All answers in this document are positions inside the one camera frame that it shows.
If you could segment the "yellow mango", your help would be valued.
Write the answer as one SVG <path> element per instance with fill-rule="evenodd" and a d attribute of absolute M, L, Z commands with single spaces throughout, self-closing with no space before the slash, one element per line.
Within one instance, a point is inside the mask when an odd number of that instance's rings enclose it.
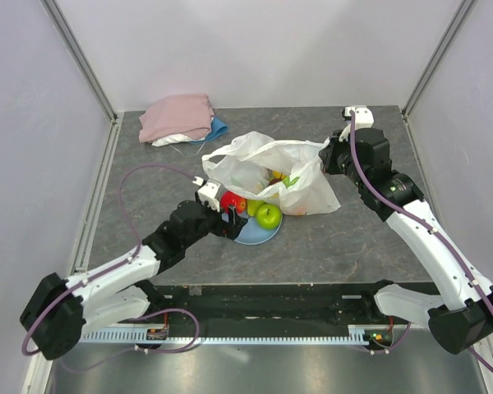
<path fill-rule="evenodd" d="M 285 179 L 287 175 L 283 174 L 282 172 L 272 171 L 272 177 Z"/>

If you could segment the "white plastic bag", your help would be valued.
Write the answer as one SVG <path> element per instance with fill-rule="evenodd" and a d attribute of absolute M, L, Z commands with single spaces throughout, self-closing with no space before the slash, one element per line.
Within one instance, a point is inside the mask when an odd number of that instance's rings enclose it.
<path fill-rule="evenodd" d="M 326 145 L 251 131 L 204 155 L 202 168 L 234 194 L 275 204 L 286 215 L 327 214 L 340 202 L 322 171 L 319 152 Z"/>

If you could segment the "passion fruit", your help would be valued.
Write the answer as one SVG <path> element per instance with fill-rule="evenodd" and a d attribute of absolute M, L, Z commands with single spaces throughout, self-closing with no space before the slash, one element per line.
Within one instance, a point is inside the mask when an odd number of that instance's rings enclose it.
<path fill-rule="evenodd" d="M 274 185 L 274 184 L 276 184 L 276 183 L 281 182 L 282 180 L 283 180 L 282 178 L 274 178 L 274 179 L 270 180 L 270 182 L 269 182 L 269 184 L 268 184 L 268 185 L 269 185 L 269 186 Z"/>

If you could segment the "green pear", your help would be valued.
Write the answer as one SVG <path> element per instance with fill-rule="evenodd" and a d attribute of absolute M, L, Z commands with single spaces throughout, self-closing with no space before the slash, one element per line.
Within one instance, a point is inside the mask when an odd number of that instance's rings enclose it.
<path fill-rule="evenodd" d="M 255 217 L 257 210 L 265 205 L 265 201 L 263 200 L 255 200 L 255 199 L 249 199 L 246 202 L 246 212 L 249 217 Z"/>

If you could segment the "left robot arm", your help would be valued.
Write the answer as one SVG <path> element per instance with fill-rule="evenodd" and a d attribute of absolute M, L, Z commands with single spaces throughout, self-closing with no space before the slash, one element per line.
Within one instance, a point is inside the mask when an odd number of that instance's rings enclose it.
<path fill-rule="evenodd" d="M 209 234 L 234 240 L 246 224 L 235 207 L 223 213 L 185 200 L 123 256 L 87 273 L 65 278 L 50 273 L 40 280 L 21 313 L 26 330 L 22 353 L 55 360 L 88 332 L 124 320 L 157 322 L 164 303 L 147 294 L 146 280 L 182 261 L 187 249 Z"/>

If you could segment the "red apple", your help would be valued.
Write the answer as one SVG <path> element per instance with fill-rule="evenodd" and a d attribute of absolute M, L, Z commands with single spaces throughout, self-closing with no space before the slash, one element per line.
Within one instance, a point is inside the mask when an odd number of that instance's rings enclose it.
<path fill-rule="evenodd" d="M 233 206 L 237 213 L 243 213 L 247 209 L 247 200 L 232 191 L 226 191 L 220 199 L 220 206 L 225 213 L 228 212 L 230 206 Z"/>

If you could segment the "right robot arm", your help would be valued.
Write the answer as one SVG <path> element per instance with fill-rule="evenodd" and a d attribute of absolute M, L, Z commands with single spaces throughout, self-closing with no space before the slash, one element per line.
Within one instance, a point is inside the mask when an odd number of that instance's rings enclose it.
<path fill-rule="evenodd" d="M 363 203 L 407 244 L 438 291 L 428 295 L 383 280 L 374 295 L 360 302 L 361 316 L 369 323 L 387 315 L 415 323 L 454 355 L 490 336 L 492 281 L 451 242 L 416 183 L 392 168 L 383 131 L 335 131 L 319 157 L 325 173 L 344 175 L 357 186 Z"/>

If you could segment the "green apple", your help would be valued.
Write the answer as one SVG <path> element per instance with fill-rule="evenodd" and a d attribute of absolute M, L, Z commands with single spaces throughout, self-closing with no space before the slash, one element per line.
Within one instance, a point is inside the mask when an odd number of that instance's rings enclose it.
<path fill-rule="evenodd" d="M 282 222 L 283 214 L 278 206 L 263 204 L 256 211 L 256 221 L 265 230 L 274 230 Z"/>

